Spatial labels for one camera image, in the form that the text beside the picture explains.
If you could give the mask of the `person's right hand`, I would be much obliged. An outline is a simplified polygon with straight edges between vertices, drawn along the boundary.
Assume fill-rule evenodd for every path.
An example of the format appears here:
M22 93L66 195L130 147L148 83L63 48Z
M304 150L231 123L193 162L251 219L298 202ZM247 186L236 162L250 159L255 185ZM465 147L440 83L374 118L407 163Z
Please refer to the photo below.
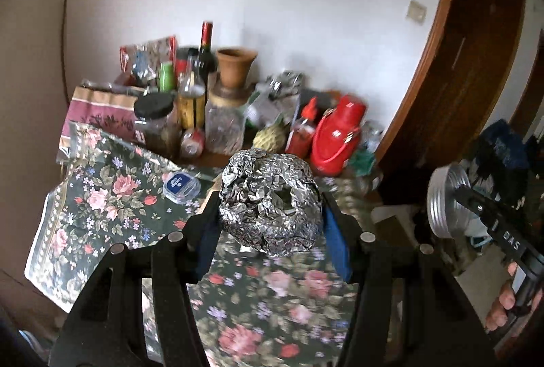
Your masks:
M491 305L490 311L486 315L485 328L488 331L495 331L498 328L502 328L507 323L507 312L514 307L515 295L512 288L513 277L517 271L517 264L512 262L509 264L507 271L512 277L507 280L500 289L499 296L494 300Z

